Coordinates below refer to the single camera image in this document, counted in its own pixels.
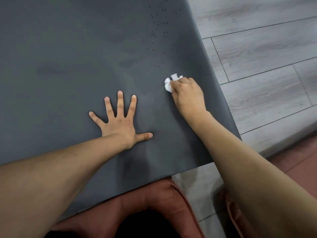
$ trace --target person's right arm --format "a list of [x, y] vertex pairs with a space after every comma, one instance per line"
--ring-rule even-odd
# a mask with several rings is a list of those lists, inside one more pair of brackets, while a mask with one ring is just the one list
[[210, 152], [230, 194], [263, 237], [317, 237], [317, 200], [206, 111], [192, 78], [171, 82], [182, 116]]

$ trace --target red cushion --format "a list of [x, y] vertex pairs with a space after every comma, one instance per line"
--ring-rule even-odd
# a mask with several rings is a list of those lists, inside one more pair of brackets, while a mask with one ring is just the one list
[[53, 230], [110, 238], [129, 215], [148, 208], [160, 212], [181, 237], [204, 238], [188, 200], [171, 177], [114, 197], [58, 223]]
[[[317, 199], [317, 136], [270, 160], [277, 168]], [[227, 191], [220, 193], [226, 200], [229, 216], [241, 238], [259, 238], [260, 235], [244, 217]]]

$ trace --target floor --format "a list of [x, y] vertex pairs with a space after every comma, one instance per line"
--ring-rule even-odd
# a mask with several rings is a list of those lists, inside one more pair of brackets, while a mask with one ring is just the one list
[[[268, 157], [317, 128], [317, 0], [189, 0], [244, 142]], [[232, 237], [208, 164], [173, 176], [206, 237]]]

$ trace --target white tissue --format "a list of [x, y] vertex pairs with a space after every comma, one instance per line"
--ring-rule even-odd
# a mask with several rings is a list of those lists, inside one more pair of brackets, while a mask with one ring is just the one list
[[[172, 80], [173, 81], [177, 81], [177, 80], [179, 80], [180, 78], [182, 78], [183, 76], [177, 76], [177, 74], [173, 74], [173, 75], [171, 75], [171, 78], [172, 78]], [[166, 91], [168, 91], [168, 92], [170, 92], [170, 93], [172, 93], [173, 92], [173, 88], [171, 87], [171, 85], [170, 85], [170, 78], [167, 78], [167, 79], [165, 79], [165, 81], [164, 81], [164, 86], [165, 86], [165, 90]]]

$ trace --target hand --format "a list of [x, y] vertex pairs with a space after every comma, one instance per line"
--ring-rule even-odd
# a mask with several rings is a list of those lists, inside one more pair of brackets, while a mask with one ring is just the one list
[[94, 112], [89, 112], [89, 116], [92, 120], [101, 128], [102, 136], [118, 135], [120, 141], [124, 143], [125, 149], [132, 148], [137, 142], [149, 140], [153, 137], [152, 133], [136, 134], [133, 126], [133, 117], [137, 104], [137, 97], [135, 95], [131, 98], [131, 103], [127, 116], [123, 114], [123, 92], [118, 92], [118, 105], [117, 116], [114, 116], [110, 98], [105, 97], [106, 111], [109, 119], [108, 123], [105, 123], [98, 118]]
[[170, 84], [175, 104], [189, 125], [207, 113], [203, 91], [194, 79], [183, 77]]

